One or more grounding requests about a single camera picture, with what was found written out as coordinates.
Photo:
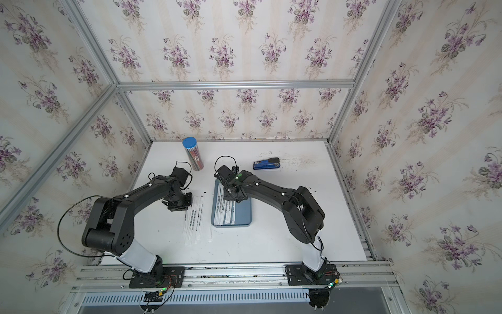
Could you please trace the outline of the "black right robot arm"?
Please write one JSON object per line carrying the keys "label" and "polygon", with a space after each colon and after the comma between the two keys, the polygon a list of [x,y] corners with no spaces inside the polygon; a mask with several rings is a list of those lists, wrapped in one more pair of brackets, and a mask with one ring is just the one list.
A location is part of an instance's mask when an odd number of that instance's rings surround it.
{"label": "black right robot arm", "polygon": [[321,271],[326,262],[318,233],[324,227],[326,215],[306,187],[280,187],[261,180],[249,171],[237,172],[227,166],[218,168],[214,177],[222,184],[225,200],[241,203],[256,199],[278,209],[290,234],[304,244],[304,267],[312,273]]}

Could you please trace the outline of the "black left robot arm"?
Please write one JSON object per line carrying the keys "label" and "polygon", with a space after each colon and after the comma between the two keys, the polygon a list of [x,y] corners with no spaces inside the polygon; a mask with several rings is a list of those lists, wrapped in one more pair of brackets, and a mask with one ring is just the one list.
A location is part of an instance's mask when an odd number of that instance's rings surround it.
{"label": "black left robot arm", "polygon": [[135,216],[157,201],[171,212],[186,211],[192,206],[192,193],[184,191],[192,179],[176,167],[170,175],[157,175],[133,191],[98,198],[82,234],[83,246],[110,253],[137,273],[159,276],[162,259],[135,239]]}

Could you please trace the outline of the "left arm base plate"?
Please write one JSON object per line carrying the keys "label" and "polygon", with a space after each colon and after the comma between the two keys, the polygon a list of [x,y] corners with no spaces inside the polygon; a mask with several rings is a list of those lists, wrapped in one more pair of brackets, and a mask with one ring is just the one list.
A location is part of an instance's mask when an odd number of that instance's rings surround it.
{"label": "left arm base plate", "polygon": [[181,288],[186,268],[184,266],[164,266],[163,260],[157,256],[152,270],[149,273],[141,273],[133,270],[129,281],[130,289],[146,288]]}

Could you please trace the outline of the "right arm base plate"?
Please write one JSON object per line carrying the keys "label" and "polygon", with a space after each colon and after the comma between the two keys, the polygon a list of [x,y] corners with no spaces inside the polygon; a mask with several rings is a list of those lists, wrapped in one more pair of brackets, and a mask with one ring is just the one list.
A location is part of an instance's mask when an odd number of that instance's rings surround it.
{"label": "right arm base plate", "polygon": [[342,282],[336,265],[326,262],[316,272],[304,264],[286,265],[284,271],[289,286],[322,285],[331,288]]}

